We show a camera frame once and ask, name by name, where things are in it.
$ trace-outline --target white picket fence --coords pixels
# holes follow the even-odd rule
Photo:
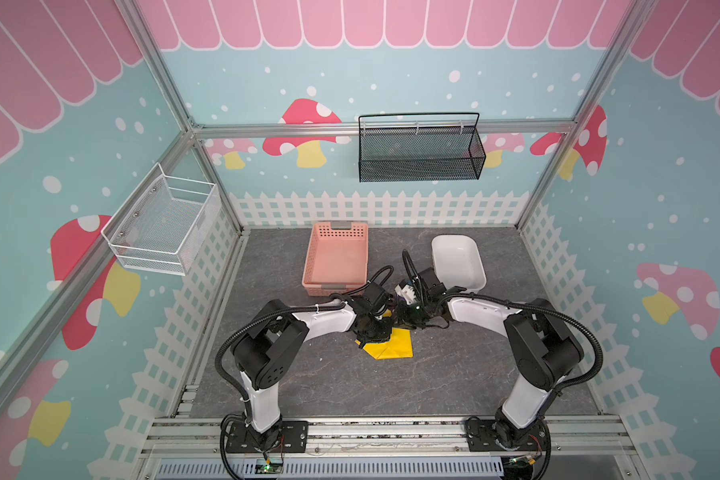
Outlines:
[[[307,193],[299,197],[280,193],[267,197],[245,194],[243,198],[230,195],[235,213],[243,224],[252,227],[309,226],[330,220],[355,220],[369,225],[513,225],[528,202],[528,192],[516,197],[514,192],[500,196],[493,192],[483,196],[478,192],[469,197],[467,192],[453,196],[447,192],[438,197],[435,192],[425,197],[416,192],[405,192],[393,197],[389,192],[376,196],[373,192],[361,197],[355,192],[347,197],[339,192],[331,197],[326,192],[319,197]]]
[[[606,306],[595,302],[595,287],[584,283],[585,270],[576,268],[576,255],[568,254],[568,241],[560,238],[562,229],[554,227],[554,216],[547,215],[548,208],[549,205],[537,207],[522,235],[550,302],[560,312],[585,324],[603,347],[605,362],[594,380],[595,393],[603,400],[606,412],[622,417],[652,478],[661,474],[670,480],[681,475],[691,480],[690,472],[696,461],[678,453],[672,444],[676,427],[662,422],[656,414],[654,408],[659,397],[645,393],[640,386],[643,370],[632,368],[627,362],[630,348],[616,342],[616,324],[606,322]],[[592,348],[580,334],[576,336],[586,353],[583,368],[588,369],[594,362]]]
[[[195,263],[182,278],[182,289],[173,291],[176,302],[165,308],[166,324],[155,328],[155,347],[144,350],[146,366],[133,374],[134,394],[120,400],[123,410],[120,423],[104,432],[109,443],[104,456],[88,464],[94,480],[130,478],[134,457],[138,458],[154,419],[167,414],[174,391],[183,388],[182,374],[189,365],[192,346],[202,332],[235,235],[230,219],[222,211]]]

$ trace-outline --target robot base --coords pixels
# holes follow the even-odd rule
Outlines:
[[[282,422],[280,435],[284,437],[283,453],[304,453],[307,447],[307,434],[309,422]],[[240,424],[232,424],[230,436],[226,443],[227,453],[258,453],[256,442],[248,428]],[[280,447],[274,448],[271,454],[280,452]]]
[[[548,438],[544,437],[541,424],[534,422],[532,426],[524,429],[520,434],[519,441],[513,446],[504,446],[495,427],[496,420],[472,417],[464,422],[464,430],[467,432],[467,444],[470,452],[512,452],[533,451],[541,448],[544,450]],[[538,439],[539,445],[530,437]]]

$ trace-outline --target yellow cloth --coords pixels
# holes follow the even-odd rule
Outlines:
[[[385,343],[366,343],[363,349],[376,360],[409,359],[413,357],[411,346],[411,331],[406,329],[392,329],[389,341]]]

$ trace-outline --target mounting plate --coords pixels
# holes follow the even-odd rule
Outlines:
[[[230,436],[226,442],[227,453],[258,453],[254,448],[253,438],[248,433],[248,429],[240,424],[231,424]],[[307,447],[307,434],[309,430],[309,422],[289,422],[282,423],[282,435],[285,437],[282,452],[283,453],[304,453]],[[272,451],[272,454],[279,453],[280,448]]]

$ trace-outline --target wall-mounted basket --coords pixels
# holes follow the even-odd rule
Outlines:
[[[361,182],[476,180],[485,163],[480,114],[361,115]]]
[[[135,201],[121,206],[101,234],[125,268],[185,275],[221,210],[219,188],[169,177],[160,164],[149,178]]]

